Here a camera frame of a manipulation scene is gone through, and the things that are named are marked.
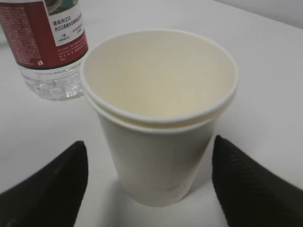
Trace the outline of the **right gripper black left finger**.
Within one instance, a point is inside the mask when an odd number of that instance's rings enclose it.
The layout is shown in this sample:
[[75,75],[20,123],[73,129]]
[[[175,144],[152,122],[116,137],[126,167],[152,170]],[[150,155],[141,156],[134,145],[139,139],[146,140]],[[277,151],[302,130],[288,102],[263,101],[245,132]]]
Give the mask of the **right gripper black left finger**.
[[2,227],[72,227],[87,188],[87,149],[76,141],[0,195]]

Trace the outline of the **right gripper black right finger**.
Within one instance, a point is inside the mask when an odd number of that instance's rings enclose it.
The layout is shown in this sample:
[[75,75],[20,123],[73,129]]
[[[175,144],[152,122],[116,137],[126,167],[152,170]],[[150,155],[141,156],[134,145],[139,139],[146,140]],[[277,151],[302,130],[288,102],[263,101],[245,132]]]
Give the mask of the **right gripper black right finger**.
[[303,191],[219,135],[214,140],[214,190],[230,227],[303,225]]

